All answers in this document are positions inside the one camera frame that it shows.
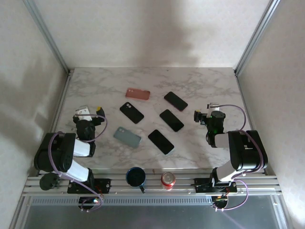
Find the grey-blue phone case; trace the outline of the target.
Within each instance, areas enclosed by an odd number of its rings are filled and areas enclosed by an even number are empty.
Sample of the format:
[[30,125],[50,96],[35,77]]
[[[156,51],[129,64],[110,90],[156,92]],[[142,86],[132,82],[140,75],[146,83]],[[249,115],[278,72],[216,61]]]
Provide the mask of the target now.
[[142,140],[139,135],[121,126],[117,128],[113,137],[132,148],[138,148]]

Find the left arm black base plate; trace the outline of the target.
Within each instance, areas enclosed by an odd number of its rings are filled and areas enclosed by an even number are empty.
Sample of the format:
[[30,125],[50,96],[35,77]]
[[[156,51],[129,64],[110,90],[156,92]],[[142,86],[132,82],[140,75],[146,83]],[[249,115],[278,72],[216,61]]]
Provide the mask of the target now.
[[[111,188],[111,180],[108,178],[97,178],[93,181],[83,182],[84,185],[97,192],[98,194],[108,194]],[[87,188],[75,182],[69,182],[68,194],[92,194]]]

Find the aluminium rail bed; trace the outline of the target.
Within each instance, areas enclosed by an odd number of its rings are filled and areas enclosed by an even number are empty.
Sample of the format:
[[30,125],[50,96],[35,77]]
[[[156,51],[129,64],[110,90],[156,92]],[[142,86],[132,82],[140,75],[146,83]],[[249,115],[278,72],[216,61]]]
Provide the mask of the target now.
[[[144,188],[148,196],[195,196],[193,186],[195,178],[208,178],[210,169],[169,169],[176,177],[176,182],[171,190],[166,190],[161,184],[161,175],[166,169],[146,169]],[[127,169],[94,169],[95,178],[109,178],[111,187],[108,196],[137,196],[142,195],[138,188],[127,184],[125,175]],[[63,196],[68,195],[69,181],[62,180],[59,185],[51,190],[43,191],[39,187],[39,180],[45,172],[39,172],[36,177],[28,177],[21,193],[22,196]],[[276,176],[268,176],[264,171],[248,174],[240,179],[245,182],[252,196],[281,195],[282,190]]]

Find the black phone case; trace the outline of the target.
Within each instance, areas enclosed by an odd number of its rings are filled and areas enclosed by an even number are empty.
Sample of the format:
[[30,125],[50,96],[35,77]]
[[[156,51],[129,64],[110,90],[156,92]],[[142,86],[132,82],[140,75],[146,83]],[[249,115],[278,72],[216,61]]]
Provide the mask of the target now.
[[134,124],[138,124],[144,119],[144,115],[131,103],[126,102],[120,107],[120,111],[128,117]]

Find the dark blue mug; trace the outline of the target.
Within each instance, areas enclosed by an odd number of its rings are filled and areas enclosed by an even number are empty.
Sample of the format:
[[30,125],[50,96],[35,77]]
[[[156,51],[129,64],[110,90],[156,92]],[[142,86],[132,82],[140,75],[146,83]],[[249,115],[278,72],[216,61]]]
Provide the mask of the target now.
[[131,187],[136,187],[141,190],[143,194],[145,194],[145,189],[143,187],[146,180],[146,173],[140,167],[132,167],[126,173],[126,182]]

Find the red drink can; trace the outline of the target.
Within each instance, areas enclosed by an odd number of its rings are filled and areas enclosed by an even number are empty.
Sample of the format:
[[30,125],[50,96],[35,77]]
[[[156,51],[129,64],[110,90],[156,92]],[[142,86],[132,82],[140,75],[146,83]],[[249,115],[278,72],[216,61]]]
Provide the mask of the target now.
[[171,190],[176,182],[176,178],[171,172],[164,172],[161,176],[161,183],[163,188],[166,190]]

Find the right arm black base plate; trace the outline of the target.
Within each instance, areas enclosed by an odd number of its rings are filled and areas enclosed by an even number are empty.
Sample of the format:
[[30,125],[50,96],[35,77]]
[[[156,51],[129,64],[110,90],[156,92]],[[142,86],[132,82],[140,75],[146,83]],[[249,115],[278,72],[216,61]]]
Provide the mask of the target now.
[[196,193],[237,193],[235,182],[216,182],[211,178],[195,178],[192,186]]

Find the grey metal panel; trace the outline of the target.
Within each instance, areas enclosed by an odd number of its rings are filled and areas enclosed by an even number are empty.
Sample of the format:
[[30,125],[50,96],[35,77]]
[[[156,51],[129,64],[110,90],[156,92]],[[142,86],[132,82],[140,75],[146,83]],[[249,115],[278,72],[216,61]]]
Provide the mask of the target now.
[[25,199],[10,229],[294,229],[278,196],[250,196],[230,211],[209,205],[104,205],[91,213],[77,206]]

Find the black phone with pale-blue edge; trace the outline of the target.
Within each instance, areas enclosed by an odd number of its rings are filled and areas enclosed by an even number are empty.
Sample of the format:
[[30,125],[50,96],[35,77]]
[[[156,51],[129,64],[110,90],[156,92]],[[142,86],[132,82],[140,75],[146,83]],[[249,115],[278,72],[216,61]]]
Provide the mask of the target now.
[[157,129],[152,131],[148,138],[164,155],[174,150],[174,145]]

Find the small black controller board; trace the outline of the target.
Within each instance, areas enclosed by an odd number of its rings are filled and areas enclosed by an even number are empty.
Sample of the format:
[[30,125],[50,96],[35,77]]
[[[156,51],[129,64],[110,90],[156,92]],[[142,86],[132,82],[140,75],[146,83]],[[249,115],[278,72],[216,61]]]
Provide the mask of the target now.
[[100,199],[97,197],[80,197],[78,207],[80,209],[92,209],[100,204]]
[[228,196],[212,196],[212,207],[226,208],[228,204]]

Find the pink phone case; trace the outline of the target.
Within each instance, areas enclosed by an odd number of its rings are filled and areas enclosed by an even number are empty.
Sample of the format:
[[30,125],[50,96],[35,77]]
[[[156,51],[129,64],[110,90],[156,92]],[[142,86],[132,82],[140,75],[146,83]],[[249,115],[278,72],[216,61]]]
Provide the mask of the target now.
[[137,89],[137,88],[128,88],[125,94],[125,97],[137,100],[147,101],[150,98],[150,91]]

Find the aluminium frame post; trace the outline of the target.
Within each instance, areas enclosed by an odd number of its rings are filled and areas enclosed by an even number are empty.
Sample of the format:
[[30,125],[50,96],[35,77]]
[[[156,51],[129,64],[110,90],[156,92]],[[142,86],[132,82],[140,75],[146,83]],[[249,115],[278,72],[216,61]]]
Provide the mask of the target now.
[[53,55],[55,56],[56,60],[59,62],[65,73],[68,75],[70,70],[68,65],[66,64],[62,54],[60,53],[56,42],[54,41],[36,3],[34,0],[22,0],[25,7],[27,8],[28,12],[30,13],[31,17],[33,18],[36,26],[38,27],[39,31],[43,35],[47,45],[51,49]]
[[236,68],[234,69],[234,74],[236,78],[238,78],[238,76],[242,73],[247,61],[249,60],[255,47],[259,43],[265,29],[269,24],[269,21],[271,20],[280,2],[281,0],[269,0],[239,62],[236,65]]

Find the black round plug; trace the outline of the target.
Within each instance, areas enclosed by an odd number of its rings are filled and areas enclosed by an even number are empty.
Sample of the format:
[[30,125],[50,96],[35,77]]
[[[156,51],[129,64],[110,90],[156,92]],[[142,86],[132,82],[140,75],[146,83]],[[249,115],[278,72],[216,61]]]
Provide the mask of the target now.
[[58,183],[59,183],[60,177],[58,174],[54,174],[54,173],[47,173],[44,174],[41,179],[40,179],[40,188],[44,191],[53,189],[55,187],[57,187]]

